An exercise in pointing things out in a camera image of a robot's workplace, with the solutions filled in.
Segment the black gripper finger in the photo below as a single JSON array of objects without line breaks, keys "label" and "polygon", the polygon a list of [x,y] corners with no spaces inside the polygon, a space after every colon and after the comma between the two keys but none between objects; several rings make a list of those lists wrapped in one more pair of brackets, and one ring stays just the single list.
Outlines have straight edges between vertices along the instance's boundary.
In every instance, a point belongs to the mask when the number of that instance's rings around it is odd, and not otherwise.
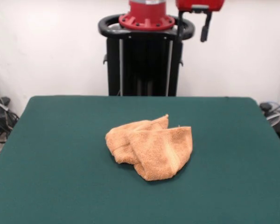
[{"label": "black gripper finger", "polygon": [[204,26],[202,28],[202,32],[201,32],[201,38],[200,38],[201,42],[207,41],[210,21],[212,18],[212,12],[206,12],[205,14],[206,14],[206,20],[205,20],[205,24],[204,24]]},{"label": "black gripper finger", "polygon": [[183,14],[184,11],[178,12],[178,22],[177,22],[177,42],[181,43],[183,40],[183,31],[184,31],[184,25],[183,25]]}]

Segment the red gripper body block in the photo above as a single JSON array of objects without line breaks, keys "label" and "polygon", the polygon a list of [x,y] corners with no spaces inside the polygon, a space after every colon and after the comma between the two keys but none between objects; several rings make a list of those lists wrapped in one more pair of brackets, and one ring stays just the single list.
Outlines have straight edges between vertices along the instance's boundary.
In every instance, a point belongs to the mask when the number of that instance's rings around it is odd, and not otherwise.
[{"label": "red gripper body block", "polygon": [[224,0],[176,0],[176,6],[183,12],[218,12],[221,10]]}]

